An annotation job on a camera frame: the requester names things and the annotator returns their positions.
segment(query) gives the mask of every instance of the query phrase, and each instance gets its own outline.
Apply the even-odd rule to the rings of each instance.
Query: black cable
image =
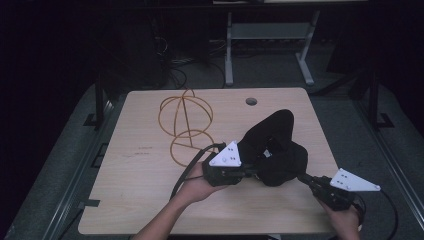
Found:
[[[380,192],[387,198],[387,200],[389,201],[389,203],[390,203],[390,205],[391,205],[391,207],[392,207],[392,209],[393,209],[393,213],[394,213],[394,215],[395,215],[395,223],[394,223],[394,226],[393,226],[393,229],[392,229],[392,232],[390,233],[390,235],[389,235],[389,237],[387,237],[387,240],[390,240],[390,239],[392,239],[394,236],[395,236],[395,234],[396,234],[396,231],[397,231],[397,229],[398,229],[398,225],[399,225],[399,215],[398,215],[398,211],[397,211],[397,209],[396,209],[396,205],[393,203],[393,201],[392,201],[392,199],[389,197],[389,195],[387,195],[387,193],[385,193],[383,190],[380,190]]]
[[[345,75],[344,77],[340,78],[339,80],[335,81],[334,83],[329,84],[328,86],[316,91],[316,92],[310,92],[308,93],[309,96],[324,96],[328,93],[330,93],[331,91],[337,89],[338,87],[357,79],[358,77],[360,77],[362,74],[364,74],[366,72],[367,69],[365,68],[360,68],[357,69],[356,71]]]
[[[226,83],[226,82],[225,82],[225,73],[224,73],[224,71],[222,70],[222,68],[221,68],[221,67],[219,67],[217,64],[212,63],[212,62],[209,62],[208,64],[210,64],[210,65],[212,65],[212,66],[214,66],[214,67],[218,68],[219,72],[221,72],[222,78],[223,78],[223,80],[224,80],[224,83],[222,84],[222,87],[221,87],[221,88],[225,88],[225,83]]]
[[[181,174],[180,178],[178,179],[177,183],[175,183],[174,189],[172,190],[171,197],[169,200],[171,200],[175,194],[177,194],[178,189],[180,188],[181,184],[186,180],[187,175],[190,173],[191,169],[193,169],[194,165],[200,160],[200,158],[211,148],[218,148],[222,149],[225,147],[225,143],[214,143],[210,146],[207,146],[206,148],[200,150],[196,156],[191,160],[191,162],[188,164],[184,172]]]
[[[184,179],[184,181],[194,180],[194,179],[198,179],[198,178],[202,178],[202,177],[203,177],[203,175],[197,176],[197,177],[192,177],[192,178],[186,178],[186,179]]]
[[[71,222],[68,224],[68,226],[66,226],[65,230],[63,230],[62,234],[60,234],[58,240],[62,239],[65,234],[68,232],[69,228],[71,228],[72,224],[75,222],[75,220],[77,220],[77,218],[82,214],[84,210],[80,209],[77,213],[77,215],[71,220]]]
[[[241,49],[240,46],[238,46],[238,44],[235,44],[233,47],[233,57],[235,58],[253,58],[262,54],[266,53],[266,47],[260,44],[255,44],[252,42],[243,42],[243,43],[239,43],[240,45],[244,45],[244,49]],[[253,49],[254,53],[248,54],[249,49]],[[244,51],[245,55],[242,54],[237,54],[237,51]]]
[[[239,40],[234,40],[231,41],[231,47],[233,48],[234,46],[236,46],[238,44]],[[225,55],[227,54],[227,43],[225,43],[225,45],[218,49],[218,50],[213,50],[209,53],[209,57],[210,58],[216,58],[216,57],[225,57]]]
[[[362,206],[363,206],[363,211],[364,211],[364,215],[367,213],[367,204],[365,204],[365,201],[364,201],[364,199],[361,197],[361,195],[359,195],[359,194],[356,194],[356,196],[359,198],[359,200],[361,201],[361,203],[362,203]]]
[[[181,73],[184,76],[183,83],[180,83],[179,79],[177,78],[177,76],[175,76],[175,74],[172,73],[172,71],[177,71],[177,72]],[[169,75],[172,78],[172,80],[174,81],[174,84],[175,84],[175,88],[176,89],[181,89],[187,83],[187,74],[184,71],[180,70],[180,69],[170,68]]]

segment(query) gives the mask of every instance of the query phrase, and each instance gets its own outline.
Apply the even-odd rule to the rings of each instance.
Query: white triangular marker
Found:
[[[330,185],[348,192],[380,191],[380,186],[368,182],[342,168],[331,179]]]
[[[240,155],[237,142],[232,141],[221,152],[218,153],[210,162],[212,167],[240,167]]]

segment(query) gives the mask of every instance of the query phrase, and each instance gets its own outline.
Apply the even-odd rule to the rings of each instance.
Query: hand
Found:
[[[202,201],[209,197],[212,193],[227,187],[212,187],[202,176],[202,163],[196,163],[187,176],[187,179],[194,179],[186,180],[175,197],[179,198],[187,205],[190,205],[191,203]]]
[[[318,200],[330,217],[331,225],[337,232],[340,240],[357,240],[359,239],[359,213],[355,207],[350,206],[348,210],[333,211],[327,204]]]

